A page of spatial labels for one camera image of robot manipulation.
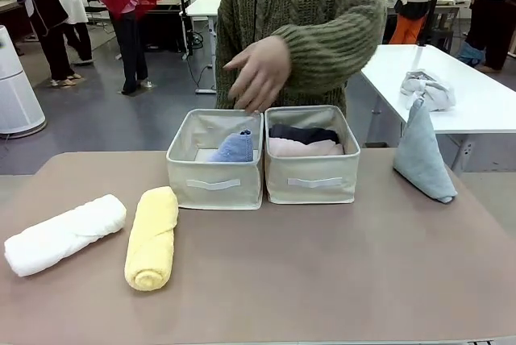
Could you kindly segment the person's left hand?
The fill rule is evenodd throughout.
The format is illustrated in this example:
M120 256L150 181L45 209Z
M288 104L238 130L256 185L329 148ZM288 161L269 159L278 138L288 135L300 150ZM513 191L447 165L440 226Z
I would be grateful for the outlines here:
M228 93L234 108L249 113L264 112L276 101L291 73L290 52L277 35L249 45L223 66L239 70Z

